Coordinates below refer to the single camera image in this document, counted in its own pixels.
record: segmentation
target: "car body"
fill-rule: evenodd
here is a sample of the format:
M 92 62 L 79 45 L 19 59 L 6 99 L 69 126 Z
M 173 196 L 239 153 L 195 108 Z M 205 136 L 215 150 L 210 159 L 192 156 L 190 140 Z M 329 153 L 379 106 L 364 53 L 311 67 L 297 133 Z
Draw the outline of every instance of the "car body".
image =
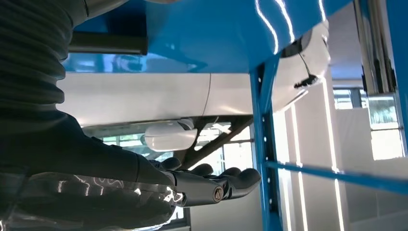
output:
M 329 66 L 328 35 L 327 21 L 318 24 L 300 51 L 313 75 L 322 76 Z M 293 87 L 308 77 L 300 54 L 280 58 L 272 93 L 274 112 L 304 91 Z M 249 74 L 69 72 L 58 87 L 65 92 L 58 108 L 84 127 L 252 114 Z

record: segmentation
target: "robotic hand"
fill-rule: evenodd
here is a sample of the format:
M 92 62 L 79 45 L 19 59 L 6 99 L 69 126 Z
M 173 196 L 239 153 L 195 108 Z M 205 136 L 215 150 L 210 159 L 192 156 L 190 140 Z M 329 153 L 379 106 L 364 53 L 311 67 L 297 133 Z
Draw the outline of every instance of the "robotic hand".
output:
M 183 193 L 182 206 L 210 205 L 240 198 L 250 193 L 261 180 L 259 173 L 251 168 L 241 172 L 233 167 L 214 176 L 209 164 L 201 164 L 191 171 L 173 170 L 180 166 L 178 159 L 169 158 L 158 167 L 172 179 L 176 191 Z

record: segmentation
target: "metal pole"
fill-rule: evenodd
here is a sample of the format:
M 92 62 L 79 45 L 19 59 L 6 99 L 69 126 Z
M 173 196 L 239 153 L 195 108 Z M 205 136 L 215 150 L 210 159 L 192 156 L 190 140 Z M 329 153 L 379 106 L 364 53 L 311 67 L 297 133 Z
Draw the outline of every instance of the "metal pole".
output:
M 355 0 L 364 90 L 368 96 L 395 92 L 379 0 Z
M 260 190 L 262 225 L 265 231 L 282 230 L 278 171 L 277 169 L 268 169 L 266 166 L 267 161 L 277 161 L 271 98 L 272 84 L 277 72 L 279 57 L 280 54 L 273 56 L 250 73 L 256 168 L 262 176 Z
M 391 43 L 394 53 L 395 78 L 398 88 L 396 103 L 399 103 L 400 106 L 397 106 L 397 109 L 402 118 L 402 126 L 406 127 L 408 125 L 408 33 L 404 29 L 404 22 L 408 20 L 406 10 L 408 7 L 408 1 L 388 0 L 386 3 Z M 404 139 L 403 143 L 406 151 L 408 129 L 404 128 L 404 134 L 401 137 Z

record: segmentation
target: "window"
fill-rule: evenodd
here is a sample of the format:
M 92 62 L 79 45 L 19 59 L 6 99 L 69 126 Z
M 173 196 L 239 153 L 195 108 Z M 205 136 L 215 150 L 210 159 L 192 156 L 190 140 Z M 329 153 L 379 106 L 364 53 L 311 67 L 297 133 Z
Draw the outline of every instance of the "window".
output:
M 148 160 L 163 161 L 173 156 L 173 152 L 159 153 L 151 150 L 144 143 L 143 136 L 144 133 L 139 133 L 98 138 L 102 139 L 105 144 L 121 146 L 125 150 L 141 154 Z
M 334 90 L 334 105 L 337 109 L 352 109 L 351 90 Z
M 228 129 L 228 124 L 222 124 L 224 126 L 223 130 Z M 202 131 L 200 136 L 211 137 L 212 140 L 221 134 L 221 130 L 215 132 L 214 127 L 207 125 L 207 131 Z M 202 139 L 202 143 L 198 142 L 196 148 L 203 147 L 203 144 L 207 143 L 208 139 Z M 199 161 L 197 164 L 192 166 L 190 169 L 197 167 L 200 164 L 207 163 L 211 165 L 214 170 L 214 175 L 219 175 L 223 171 L 231 167 L 237 167 L 240 170 L 245 170 L 247 168 L 253 167 L 252 161 L 252 139 L 250 135 L 249 127 L 245 128 L 240 134 L 236 135 L 231 139 L 230 142 L 224 144 L 221 148 L 211 153 L 206 158 Z
M 362 89 L 342 89 L 334 90 L 334 98 L 336 109 L 368 108 L 374 160 L 404 156 L 394 95 L 367 97 Z
M 197 144 L 195 146 L 195 150 L 200 150 L 209 142 L 215 140 L 218 136 L 222 133 L 229 133 L 231 132 L 229 128 L 231 127 L 230 122 L 222 122 L 222 123 L 208 123 L 200 132 L 200 136 L 197 138 Z
M 394 96 L 367 97 L 363 90 L 360 94 L 363 108 L 369 109 L 374 160 L 403 157 Z

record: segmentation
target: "car side mirror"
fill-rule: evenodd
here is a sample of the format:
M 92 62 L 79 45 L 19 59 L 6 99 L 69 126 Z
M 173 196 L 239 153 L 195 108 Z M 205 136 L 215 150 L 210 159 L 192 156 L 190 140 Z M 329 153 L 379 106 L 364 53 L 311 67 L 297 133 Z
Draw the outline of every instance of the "car side mirror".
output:
M 146 144 L 155 152 L 186 150 L 194 144 L 198 130 L 184 127 L 180 121 L 151 125 L 145 132 Z

